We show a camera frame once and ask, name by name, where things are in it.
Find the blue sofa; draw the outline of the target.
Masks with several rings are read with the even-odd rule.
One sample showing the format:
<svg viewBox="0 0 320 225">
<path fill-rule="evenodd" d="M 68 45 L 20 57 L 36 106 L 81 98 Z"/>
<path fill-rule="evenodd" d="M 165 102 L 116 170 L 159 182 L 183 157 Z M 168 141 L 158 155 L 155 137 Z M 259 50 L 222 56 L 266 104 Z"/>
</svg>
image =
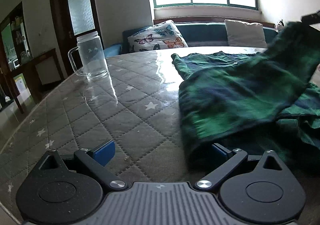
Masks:
<svg viewBox="0 0 320 225">
<path fill-rule="evenodd" d="M 225 22 L 223 23 L 179 23 L 175 24 L 188 47 L 203 46 L 229 46 Z M 123 42 L 114 44 L 104 50 L 105 57 L 131 53 L 127 38 L 139 30 L 147 27 L 126 30 L 123 32 Z M 270 44 L 278 34 L 276 29 L 264 27 L 263 31 L 267 45 Z"/>
</svg>

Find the butterfly print pillow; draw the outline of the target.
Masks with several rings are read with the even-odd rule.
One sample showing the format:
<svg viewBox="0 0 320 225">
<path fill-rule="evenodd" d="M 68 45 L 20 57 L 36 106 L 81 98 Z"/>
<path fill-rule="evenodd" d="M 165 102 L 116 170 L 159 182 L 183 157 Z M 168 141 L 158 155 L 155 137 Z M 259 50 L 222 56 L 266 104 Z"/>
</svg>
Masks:
<svg viewBox="0 0 320 225">
<path fill-rule="evenodd" d="M 129 36 L 127 40 L 131 53 L 188 47 L 187 42 L 172 20 L 139 30 Z"/>
</svg>

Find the clear glass mug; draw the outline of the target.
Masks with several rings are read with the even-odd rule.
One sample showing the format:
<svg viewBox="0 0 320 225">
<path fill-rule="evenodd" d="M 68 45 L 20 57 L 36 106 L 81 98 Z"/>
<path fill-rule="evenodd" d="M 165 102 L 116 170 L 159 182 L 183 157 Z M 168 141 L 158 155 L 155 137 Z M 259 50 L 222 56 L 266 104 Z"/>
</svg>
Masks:
<svg viewBox="0 0 320 225">
<path fill-rule="evenodd" d="M 105 59 L 103 46 L 97 31 L 78 36 L 77 46 L 68 52 L 68 58 L 72 69 L 77 76 L 85 76 L 89 82 L 103 78 L 108 74 L 108 66 Z M 73 53 L 80 55 L 82 68 L 77 69 L 73 59 Z"/>
</svg>

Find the green blue plaid shirt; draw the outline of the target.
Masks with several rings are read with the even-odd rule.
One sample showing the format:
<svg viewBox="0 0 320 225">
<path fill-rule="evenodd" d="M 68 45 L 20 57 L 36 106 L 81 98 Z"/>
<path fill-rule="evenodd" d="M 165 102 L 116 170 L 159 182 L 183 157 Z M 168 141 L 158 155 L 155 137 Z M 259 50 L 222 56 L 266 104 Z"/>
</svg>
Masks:
<svg viewBox="0 0 320 225">
<path fill-rule="evenodd" d="M 319 155 L 319 31 L 289 23 L 262 53 L 172 54 L 184 153 L 191 171 L 217 163 L 213 144 L 283 161 Z"/>
</svg>

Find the beige cushion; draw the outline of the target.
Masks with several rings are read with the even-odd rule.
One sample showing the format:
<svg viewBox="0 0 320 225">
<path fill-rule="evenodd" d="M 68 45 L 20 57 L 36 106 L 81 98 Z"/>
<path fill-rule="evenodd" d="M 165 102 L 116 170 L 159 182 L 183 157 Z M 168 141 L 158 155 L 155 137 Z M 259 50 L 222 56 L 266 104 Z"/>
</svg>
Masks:
<svg viewBox="0 0 320 225">
<path fill-rule="evenodd" d="M 229 46 L 267 48 L 261 23 L 225 20 L 225 27 Z"/>
</svg>

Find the dark wooden side table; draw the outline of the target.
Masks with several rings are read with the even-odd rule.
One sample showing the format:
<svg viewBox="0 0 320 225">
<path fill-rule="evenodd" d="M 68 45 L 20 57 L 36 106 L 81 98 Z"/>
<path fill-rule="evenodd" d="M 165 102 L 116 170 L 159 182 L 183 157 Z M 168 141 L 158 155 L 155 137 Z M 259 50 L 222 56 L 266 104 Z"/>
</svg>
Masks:
<svg viewBox="0 0 320 225">
<path fill-rule="evenodd" d="M 59 77 L 60 77 L 60 80 L 57 81 L 56 83 L 61 83 L 65 78 L 63 76 L 63 72 L 60 67 L 55 48 L 44 52 L 43 54 L 31 59 L 29 62 L 23 64 L 22 66 L 19 66 L 18 68 L 14 69 L 14 70 L 8 70 L 7 73 L 4 73 L 4 79 L 8 85 L 10 94 L 14 98 L 14 101 L 16 102 L 17 107 L 22 114 L 24 113 L 24 110 L 23 110 L 22 105 L 19 102 L 19 99 L 17 97 L 17 94 L 15 93 L 14 88 L 13 88 L 14 77 L 16 77 L 20 74 L 23 74 L 24 77 L 27 78 L 27 87 L 29 88 L 31 96 L 34 98 L 34 101 L 36 103 L 40 102 L 43 98 L 42 92 L 44 90 L 48 89 L 51 86 L 51 84 L 48 84 L 48 85 L 42 84 L 41 79 L 38 74 L 38 71 L 36 69 L 36 66 L 38 64 L 41 64 L 45 60 L 50 59 L 51 57 L 53 58 L 56 70 L 57 70 Z"/>
</svg>

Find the grey quilted star table cover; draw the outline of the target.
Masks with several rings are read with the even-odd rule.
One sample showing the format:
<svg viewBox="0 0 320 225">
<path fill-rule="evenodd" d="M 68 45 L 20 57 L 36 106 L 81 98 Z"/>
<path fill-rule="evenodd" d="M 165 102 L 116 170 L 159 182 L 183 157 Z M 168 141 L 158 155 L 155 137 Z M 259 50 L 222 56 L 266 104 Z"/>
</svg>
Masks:
<svg viewBox="0 0 320 225">
<path fill-rule="evenodd" d="M 107 59 L 96 82 L 72 75 L 25 118 L 1 150 L 1 207 L 19 222 L 18 187 L 48 149 L 69 154 L 114 139 L 108 170 L 127 181 L 176 182 L 187 171 L 179 128 L 182 82 L 170 50 Z"/>
</svg>

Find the dark wooden display cabinet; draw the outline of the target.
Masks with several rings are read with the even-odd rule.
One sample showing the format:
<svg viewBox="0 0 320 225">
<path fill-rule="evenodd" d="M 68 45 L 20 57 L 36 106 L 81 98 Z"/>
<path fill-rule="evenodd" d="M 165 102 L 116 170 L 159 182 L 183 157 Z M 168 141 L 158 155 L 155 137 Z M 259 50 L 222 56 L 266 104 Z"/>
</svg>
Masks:
<svg viewBox="0 0 320 225">
<path fill-rule="evenodd" d="M 9 99 L 16 102 L 23 112 L 14 78 L 22 73 L 23 66 L 33 56 L 29 48 L 23 14 L 23 5 L 19 3 L 1 22 L 1 89 L 2 94 L 9 92 Z"/>
</svg>

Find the dark wooden glass door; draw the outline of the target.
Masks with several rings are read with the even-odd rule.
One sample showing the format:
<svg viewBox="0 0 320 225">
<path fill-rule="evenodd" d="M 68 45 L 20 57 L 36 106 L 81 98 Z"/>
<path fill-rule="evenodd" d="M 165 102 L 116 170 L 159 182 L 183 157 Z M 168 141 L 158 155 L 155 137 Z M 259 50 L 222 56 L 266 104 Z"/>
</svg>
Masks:
<svg viewBox="0 0 320 225">
<path fill-rule="evenodd" d="M 67 75 L 73 74 L 68 52 L 76 47 L 77 37 L 101 33 L 95 0 L 50 0 L 53 25 Z"/>
</svg>

